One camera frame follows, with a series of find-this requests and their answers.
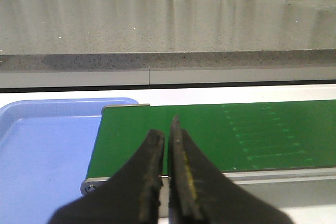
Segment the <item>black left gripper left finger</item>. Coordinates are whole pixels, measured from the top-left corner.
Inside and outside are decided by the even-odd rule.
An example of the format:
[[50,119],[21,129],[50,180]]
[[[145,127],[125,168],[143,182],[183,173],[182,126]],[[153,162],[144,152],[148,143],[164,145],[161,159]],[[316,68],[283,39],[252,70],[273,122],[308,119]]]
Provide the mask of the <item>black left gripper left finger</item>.
[[94,191],[54,212],[49,223],[157,223],[165,137],[149,130],[133,156]]

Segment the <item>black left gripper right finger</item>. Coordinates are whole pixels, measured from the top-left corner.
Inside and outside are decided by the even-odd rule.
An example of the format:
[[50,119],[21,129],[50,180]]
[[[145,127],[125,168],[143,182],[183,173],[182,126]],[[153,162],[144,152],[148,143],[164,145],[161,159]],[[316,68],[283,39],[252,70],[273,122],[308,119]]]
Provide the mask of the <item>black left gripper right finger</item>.
[[168,151],[170,223],[292,223],[242,189],[205,156],[174,116]]

